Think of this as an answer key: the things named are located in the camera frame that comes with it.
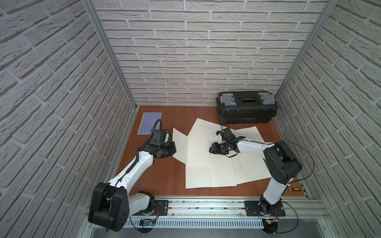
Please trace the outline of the purple cover notebook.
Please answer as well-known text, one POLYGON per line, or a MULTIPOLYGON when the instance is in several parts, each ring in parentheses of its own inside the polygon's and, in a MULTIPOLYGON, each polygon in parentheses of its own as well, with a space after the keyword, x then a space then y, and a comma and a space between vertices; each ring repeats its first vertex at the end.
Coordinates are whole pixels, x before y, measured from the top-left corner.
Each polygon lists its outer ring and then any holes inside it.
POLYGON ((155 122, 161 119, 162 113, 158 112, 145 112, 140 121, 138 135, 150 135, 155 122))

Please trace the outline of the yellow cover notebook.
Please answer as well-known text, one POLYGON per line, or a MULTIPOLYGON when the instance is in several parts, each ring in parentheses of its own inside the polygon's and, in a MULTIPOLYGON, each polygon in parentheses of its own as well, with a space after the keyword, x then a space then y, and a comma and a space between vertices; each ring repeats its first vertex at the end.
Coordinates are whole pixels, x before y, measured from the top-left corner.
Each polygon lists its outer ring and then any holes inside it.
POLYGON ((173 157, 187 166, 211 164, 208 136, 186 136, 173 128, 176 153, 173 157))

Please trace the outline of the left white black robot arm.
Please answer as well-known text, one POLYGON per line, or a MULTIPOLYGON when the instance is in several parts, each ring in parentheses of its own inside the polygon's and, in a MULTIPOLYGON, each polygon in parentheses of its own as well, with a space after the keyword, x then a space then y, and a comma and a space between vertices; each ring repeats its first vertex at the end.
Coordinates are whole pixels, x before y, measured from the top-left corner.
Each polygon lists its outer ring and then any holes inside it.
POLYGON ((141 233, 150 232, 160 210, 155 205, 155 196, 146 191, 130 195, 130 191, 141 175, 157 159, 165 159, 176 153, 171 132, 162 128, 158 119, 151 131, 150 138, 138 149, 132 161, 107 183, 100 182, 93 191, 89 208, 89 223, 106 228, 107 231, 120 231, 131 216, 136 213, 155 215, 154 219, 142 220, 135 229, 141 233))

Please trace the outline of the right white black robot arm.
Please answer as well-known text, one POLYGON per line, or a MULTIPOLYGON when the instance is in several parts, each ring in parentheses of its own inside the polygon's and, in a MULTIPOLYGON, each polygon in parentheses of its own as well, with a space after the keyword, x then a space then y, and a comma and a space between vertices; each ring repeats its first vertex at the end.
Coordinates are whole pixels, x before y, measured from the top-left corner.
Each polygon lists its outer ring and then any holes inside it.
POLYGON ((270 216, 281 208, 281 200, 286 188, 302 170, 303 166, 291 148, 284 141, 265 143, 236 137, 229 128, 216 132, 217 142, 209 149, 211 154, 228 155, 230 151, 248 153, 267 161, 271 175, 270 183, 261 195, 257 210, 270 216))

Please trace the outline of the open notebook right rear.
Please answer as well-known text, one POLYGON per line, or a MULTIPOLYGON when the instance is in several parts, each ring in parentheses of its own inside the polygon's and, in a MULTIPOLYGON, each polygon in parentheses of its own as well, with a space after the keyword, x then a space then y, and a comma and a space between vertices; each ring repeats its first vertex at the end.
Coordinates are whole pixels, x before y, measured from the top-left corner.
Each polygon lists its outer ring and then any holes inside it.
POLYGON ((257 127, 234 130, 233 134, 236 137, 243 136, 247 140, 265 143, 257 127))

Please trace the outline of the open notebook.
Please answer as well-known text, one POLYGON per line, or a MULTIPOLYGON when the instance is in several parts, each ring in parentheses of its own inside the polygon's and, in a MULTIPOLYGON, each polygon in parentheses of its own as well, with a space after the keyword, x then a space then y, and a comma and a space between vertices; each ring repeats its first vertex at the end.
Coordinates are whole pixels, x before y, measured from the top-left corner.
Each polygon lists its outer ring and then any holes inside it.
POLYGON ((232 159, 236 184, 271 178, 265 160, 249 153, 239 153, 232 159))
POLYGON ((185 188, 237 186, 232 159, 211 154, 210 165, 186 165, 185 188))
POLYGON ((243 136, 247 140, 265 143, 257 127, 234 130, 233 134, 236 137, 243 136))

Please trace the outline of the open notebook front centre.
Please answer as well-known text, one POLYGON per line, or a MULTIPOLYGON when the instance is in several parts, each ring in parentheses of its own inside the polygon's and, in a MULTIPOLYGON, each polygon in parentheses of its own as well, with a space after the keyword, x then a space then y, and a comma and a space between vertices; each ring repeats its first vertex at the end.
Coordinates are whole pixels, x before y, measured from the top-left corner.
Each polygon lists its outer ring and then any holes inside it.
POLYGON ((185 188, 237 186, 232 159, 211 154, 210 165, 186 165, 185 188))

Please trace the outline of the open notebook rear angled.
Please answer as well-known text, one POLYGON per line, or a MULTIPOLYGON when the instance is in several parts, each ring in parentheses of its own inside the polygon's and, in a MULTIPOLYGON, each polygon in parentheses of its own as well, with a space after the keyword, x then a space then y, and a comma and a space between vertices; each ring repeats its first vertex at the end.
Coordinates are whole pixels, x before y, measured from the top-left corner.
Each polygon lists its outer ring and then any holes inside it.
POLYGON ((188 136, 208 136, 215 137, 217 131, 221 130, 221 125, 197 118, 188 136))

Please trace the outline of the open notebook front right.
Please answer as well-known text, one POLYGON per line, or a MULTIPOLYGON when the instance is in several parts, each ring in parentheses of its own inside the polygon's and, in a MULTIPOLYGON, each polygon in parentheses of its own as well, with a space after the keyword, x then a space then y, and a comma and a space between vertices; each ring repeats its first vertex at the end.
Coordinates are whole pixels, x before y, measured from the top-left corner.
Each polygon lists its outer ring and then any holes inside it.
POLYGON ((236 184, 271 178, 265 160, 249 153, 239 153, 232 159, 236 184))

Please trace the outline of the black plastic toolbox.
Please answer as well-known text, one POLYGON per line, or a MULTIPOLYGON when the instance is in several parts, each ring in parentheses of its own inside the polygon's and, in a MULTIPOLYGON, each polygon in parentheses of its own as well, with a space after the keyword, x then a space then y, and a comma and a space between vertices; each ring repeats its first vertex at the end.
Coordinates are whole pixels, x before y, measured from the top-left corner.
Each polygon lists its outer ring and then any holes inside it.
POLYGON ((220 92, 216 105, 222 125, 269 123, 278 110, 274 96, 267 91, 220 92))

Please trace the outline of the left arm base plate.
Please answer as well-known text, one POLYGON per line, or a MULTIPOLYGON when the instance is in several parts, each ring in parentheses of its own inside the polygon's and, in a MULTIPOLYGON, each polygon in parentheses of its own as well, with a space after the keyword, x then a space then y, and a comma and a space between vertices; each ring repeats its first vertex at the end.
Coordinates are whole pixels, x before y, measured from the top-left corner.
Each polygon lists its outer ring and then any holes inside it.
POLYGON ((167 216, 169 208, 169 200, 156 200, 154 209, 150 212, 140 211, 133 216, 157 216, 157 210, 159 210, 159 216, 167 216))

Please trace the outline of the aluminium mounting rail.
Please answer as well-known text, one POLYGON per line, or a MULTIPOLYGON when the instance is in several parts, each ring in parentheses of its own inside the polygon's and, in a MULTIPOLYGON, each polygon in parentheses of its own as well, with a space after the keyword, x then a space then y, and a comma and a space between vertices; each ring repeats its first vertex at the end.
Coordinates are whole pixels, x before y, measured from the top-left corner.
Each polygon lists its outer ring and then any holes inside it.
POLYGON ((206 218, 206 219, 330 219, 326 208, 320 200, 305 197, 284 197, 282 207, 271 216, 254 213, 248 216, 246 201, 258 201, 258 197, 229 196, 159 196, 156 200, 166 200, 164 212, 159 215, 165 218, 206 218))

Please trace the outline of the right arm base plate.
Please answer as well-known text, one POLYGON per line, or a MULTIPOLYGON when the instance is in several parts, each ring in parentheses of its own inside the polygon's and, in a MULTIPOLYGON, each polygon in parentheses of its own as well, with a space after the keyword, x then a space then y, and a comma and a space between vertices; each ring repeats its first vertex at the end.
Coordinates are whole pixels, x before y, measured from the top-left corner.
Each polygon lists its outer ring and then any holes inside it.
POLYGON ((274 205, 268 204, 266 201, 245 201, 245 210, 247 216, 286 216, 282 202, 279 201, 274 205))

